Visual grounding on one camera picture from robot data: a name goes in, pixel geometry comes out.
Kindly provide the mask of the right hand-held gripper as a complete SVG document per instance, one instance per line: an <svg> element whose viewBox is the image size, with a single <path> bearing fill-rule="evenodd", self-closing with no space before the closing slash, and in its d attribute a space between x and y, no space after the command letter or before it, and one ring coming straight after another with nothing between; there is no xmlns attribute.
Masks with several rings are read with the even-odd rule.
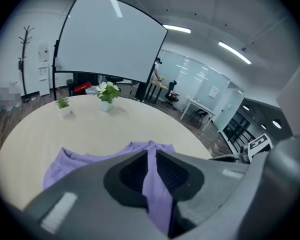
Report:
<svg viewBox="0 0 300 240"><path fill-rule="evenodd" d="M266 133L263 133L256 139L244 144L240 148L239 155L226 154L210 158L209 160L227 163L236 163L237 161L240 161L244 164L250 164L256 154L269 152L272 148L273 144L271 139Z"/></svg>

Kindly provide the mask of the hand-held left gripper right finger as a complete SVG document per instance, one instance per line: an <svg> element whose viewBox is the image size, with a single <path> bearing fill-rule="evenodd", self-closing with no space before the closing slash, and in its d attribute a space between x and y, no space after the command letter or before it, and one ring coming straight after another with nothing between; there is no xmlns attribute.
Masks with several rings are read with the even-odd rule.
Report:
<svg viewBox="0 0 300 240"><path fill-rule="evenodd" d="M201 159L176 152L156 153L157 172L172 197L168 237L206 222L230 198L248 165Z"/></svg>

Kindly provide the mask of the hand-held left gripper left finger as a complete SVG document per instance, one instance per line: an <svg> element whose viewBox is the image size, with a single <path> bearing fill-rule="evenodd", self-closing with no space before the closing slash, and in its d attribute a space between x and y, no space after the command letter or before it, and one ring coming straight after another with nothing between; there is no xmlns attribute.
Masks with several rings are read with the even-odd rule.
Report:
<svg viewBox="0 0 300 240"><path fill-rule="evenodd" d="M38 194L24 212L51 234L148 234L143 150L81 166Z"/></svg>

